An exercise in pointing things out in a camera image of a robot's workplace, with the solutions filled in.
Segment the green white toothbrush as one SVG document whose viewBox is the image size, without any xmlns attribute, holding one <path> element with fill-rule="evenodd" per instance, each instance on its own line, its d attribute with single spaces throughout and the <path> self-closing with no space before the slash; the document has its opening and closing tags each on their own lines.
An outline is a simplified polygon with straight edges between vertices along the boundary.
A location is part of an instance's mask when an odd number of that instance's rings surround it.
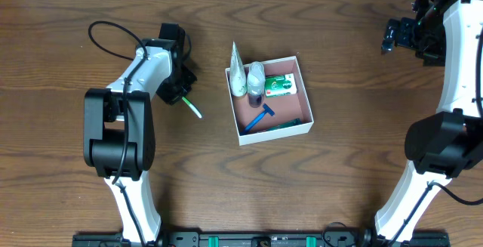
<svg viewBox="0 0 483 247">
<path fill-rule="evenodd" d="M 203 117 L 203 115 L 200 112 L 200 110 L 198 109 L 198 107 L 195 104 L 193 104 L 188 98 L 182 97 L 182 100 L 191 109 L 191 111 L 193 111 L 194 114 L 196 114 L 196 116 L 199 119 L 201 119 Z"/>
</svg>

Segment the white cosmetic tube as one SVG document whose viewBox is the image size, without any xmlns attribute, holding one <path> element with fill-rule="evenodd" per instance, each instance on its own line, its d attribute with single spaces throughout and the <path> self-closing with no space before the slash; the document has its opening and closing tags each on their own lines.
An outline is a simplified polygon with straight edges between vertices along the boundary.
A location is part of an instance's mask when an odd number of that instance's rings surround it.
<svg viewBox="0 0 483 247">
<path fill-rule="evenodd" d="M 239 55 L 236 43 L 232 43 L 232 54 L 229 68 L 229 86 L 234 97 L 243 97 L 247 93 L 245 68 Z"/>
</svg>

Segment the clear bottle dark cap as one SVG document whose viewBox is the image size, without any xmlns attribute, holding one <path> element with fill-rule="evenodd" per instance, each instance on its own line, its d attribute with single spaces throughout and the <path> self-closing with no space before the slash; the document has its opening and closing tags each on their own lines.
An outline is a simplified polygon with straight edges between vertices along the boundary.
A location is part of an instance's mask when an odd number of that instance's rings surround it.
<svg viewBox="0 0 483 247">
<path fill-rule="evenodd" d="M 248 102 L 253 108 L 259 107 L 263 102 L 265 81 L 263 64 L 261 62 L 253 62 L 249 66 L 247 76 Z"/>
</svg>

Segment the blue disposable razor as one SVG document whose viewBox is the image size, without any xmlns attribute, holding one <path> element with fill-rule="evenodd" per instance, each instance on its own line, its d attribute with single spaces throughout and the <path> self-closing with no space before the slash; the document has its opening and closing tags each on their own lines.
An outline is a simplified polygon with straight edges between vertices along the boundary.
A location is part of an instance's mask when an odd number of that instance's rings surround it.
<svg viewBox="0 0 483 247">
<path fill-rule="evenodd" d="M 241 134 L 247 134 L 256 124 L 258 124 L 263 119 L 266 114 L 274 116 L 275 112 L 265 103 L 263 105 L 263 111 L 244 128 Z"/>
</svg>

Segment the white cardboard box pink inside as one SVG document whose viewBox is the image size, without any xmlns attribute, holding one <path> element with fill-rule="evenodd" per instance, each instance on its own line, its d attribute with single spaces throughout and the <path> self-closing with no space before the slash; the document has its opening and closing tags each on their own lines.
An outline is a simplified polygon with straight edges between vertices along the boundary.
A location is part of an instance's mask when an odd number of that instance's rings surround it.
<svg viewBox="0 0 483 247">
<path fill-rule="evenodd" d="M 265 73 L 268 76 L 280 76 L 293 73 L 295 76 L 297 93 L 280 97 L 265 98 L 263 102 L 275 112 L 275 115 L 264 116 L 263 119 L 245 135 L 242 135 L 242 131 L 263 111 L 263 108 L 250 107 L 246 96 L 234 97 L 231 95 L 229 99 L 235 121 L 235 132 L 237 134 L 238 144 L 241 146 L 306 134 L 314 124 L 309 98 L 307 97 L 297 58 L 292 56 L 267 60 L 263 62 L 263 65 L 265 67 Z M 262 132 L 262 130 L 297 118 L 301 120 L 300 125 L 275 131 Z"/>
</svg>

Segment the green soap packet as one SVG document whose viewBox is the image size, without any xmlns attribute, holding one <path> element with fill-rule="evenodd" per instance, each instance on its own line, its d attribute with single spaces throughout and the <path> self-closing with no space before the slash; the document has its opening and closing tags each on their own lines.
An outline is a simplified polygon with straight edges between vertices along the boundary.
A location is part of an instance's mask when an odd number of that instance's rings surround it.
<svg viewBox="0 0 483 247">
<path fill-rule="evenodd" d="M 265 81 L 265 97 L 280 97 L 297 93 L 295 76 L 293 73 L 268 76 Z"/>
</svg>

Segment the teal red toothpaste tube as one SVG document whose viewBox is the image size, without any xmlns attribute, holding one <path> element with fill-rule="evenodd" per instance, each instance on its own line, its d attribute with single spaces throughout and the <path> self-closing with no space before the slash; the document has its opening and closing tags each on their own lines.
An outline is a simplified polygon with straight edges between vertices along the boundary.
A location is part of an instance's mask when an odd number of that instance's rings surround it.
<svg viewBox="0 0 483 247">
<path fill-rule="evenodd" d="M 267 128 L 265 130 L 262 130 L 262 132 L 275 131 L 275 130 L 279 130 L 279 129 L 283 129 L 283 128 L 290 128 L 290 127 L 300 125 L 300 124 L 301 124 L 301 120 L 299 118 L 297 118 L 297 119 L 293 119 L 291 121 L 282 123 L 280 125 L 273 126 L 271 128 Z"/>
</svg>

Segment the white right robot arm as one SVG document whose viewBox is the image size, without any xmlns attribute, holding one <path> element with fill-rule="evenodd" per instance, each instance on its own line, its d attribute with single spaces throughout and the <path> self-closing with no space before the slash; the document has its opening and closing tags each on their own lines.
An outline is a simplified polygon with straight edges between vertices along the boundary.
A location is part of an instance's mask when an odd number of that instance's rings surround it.
<svg viewBox="0 0 483 247">
<path fill-rule="evenodd" d="M 444 67 L 443 89 L 435 114 L 408 129 L 403 175 L 360 246 L 448 246 L 445 233 L 415 227 L 439 191 L 468 205 L 447 185 L 482 160 L 482 0 L 415 0 L 412 10 L 388 21 L 381 52 L 403 47 Z"/>
</svg>

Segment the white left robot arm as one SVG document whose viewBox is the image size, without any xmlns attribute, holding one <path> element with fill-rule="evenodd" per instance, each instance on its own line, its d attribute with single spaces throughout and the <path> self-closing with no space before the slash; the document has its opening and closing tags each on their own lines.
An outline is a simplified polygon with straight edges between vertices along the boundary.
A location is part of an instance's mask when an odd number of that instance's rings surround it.
<svg viewBox="0 0 483 247">
<path fill-rule="evenodd" d="M 104 179 L 122 218 L 122 233 L 105 239 L 79 239 L 78 246 L 160 246 L 162 218 L 149 183 L 155 156 L 152 100 L 185 101 L 196 76 L 186 67 L 192 43 L 175 23 L 163 23 L 158 37 L 135 38 L 129 67 L 105 88 L 84 98 L 84 159 Z"/>
</svg>

